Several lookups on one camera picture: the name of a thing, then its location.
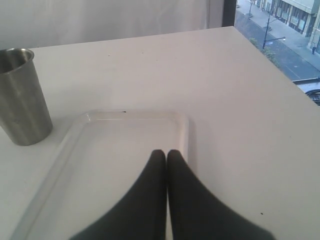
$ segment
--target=street lamp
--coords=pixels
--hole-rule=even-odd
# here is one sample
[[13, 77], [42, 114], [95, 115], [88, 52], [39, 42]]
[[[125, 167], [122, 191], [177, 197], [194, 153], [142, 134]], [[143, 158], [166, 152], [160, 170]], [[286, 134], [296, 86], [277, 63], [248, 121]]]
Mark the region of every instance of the street lamp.
[[267, 34], [268, 34], [269, 24], [272, 23], [272, 22], [274, 22], [274, 21], [276, 21], [276, 20], [279, 20], [279, 19], [275, 19], [275, 20], [270, 21], [270, 16], [271, 16], [271, 10], [270, 10], [270, 12], [269, 12], [268, 22], [266, 23], [266, 29], [265, 29], [265, 35], [264, 35], [264, 40], [263, 40], [262, 49], [265, 49], [265, 46], [266, 46], [266, 43], [267, 43], [267, 42], [274, 41], [274, 40], [279, 40], [279, 39], [283, 39], [283, 41], [286, 40], [286, 37], [285, 37], [285, 36], [267, 40]]

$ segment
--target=street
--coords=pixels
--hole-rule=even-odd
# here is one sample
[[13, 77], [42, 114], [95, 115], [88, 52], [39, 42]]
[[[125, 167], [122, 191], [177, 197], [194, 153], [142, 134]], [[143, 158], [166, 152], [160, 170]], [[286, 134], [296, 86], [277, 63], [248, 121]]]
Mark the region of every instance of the street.
[[[257, 40], [258, 47], [261, 50], [266, 34], [266, 30], [244, 16], [238, 10], [235, 14], [235, 28], [241, 32], [247, 39]], [[272, 31], [268, 32], [267, 40], [274, 39]], [[282, 43], [283, 40], [275, 40], [271, 45], [266, 46], [275, 53], [275, 58], [280, 65], [280, 70], [291, 80], [301, 80], [317, 78], [320, 71], [296, 54], [293, 50]]]

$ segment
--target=metal cup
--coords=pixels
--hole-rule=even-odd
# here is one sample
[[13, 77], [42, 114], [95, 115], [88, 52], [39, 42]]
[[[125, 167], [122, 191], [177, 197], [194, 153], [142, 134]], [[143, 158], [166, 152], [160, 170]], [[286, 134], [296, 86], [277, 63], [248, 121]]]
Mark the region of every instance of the metal cup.
[[40, 142], [53, 128], [33, 59], [29, 49], [0, 50], [0, 125], [21, 146]]

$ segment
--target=table surface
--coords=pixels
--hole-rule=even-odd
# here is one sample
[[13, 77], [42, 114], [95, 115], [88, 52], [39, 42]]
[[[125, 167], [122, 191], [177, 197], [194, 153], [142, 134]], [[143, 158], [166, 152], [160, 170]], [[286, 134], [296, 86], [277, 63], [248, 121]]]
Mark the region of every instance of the table surface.
[[190, 119], [189, 163], [232, 209], [277, 239], [320, 236], [320, 109], [235, 28], [34, 49], [54, 124], [33, 146], [0, 129], [0, 239], [92, 109], [174, 110]]

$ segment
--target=plastic tray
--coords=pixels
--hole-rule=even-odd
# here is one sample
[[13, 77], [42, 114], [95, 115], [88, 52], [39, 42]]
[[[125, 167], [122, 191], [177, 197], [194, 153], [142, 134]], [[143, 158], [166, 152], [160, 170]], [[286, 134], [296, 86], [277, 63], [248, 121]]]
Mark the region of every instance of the plastic tray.
[[[152, 150], [178, 149], [187, 160], [188, 134], [187, 118], [174, 112], [81, 115], [56, 150], [55, 162], [11, 240], [68, 240], [118, 202]], [[172, 238], [170, 226], [166, 238]]]

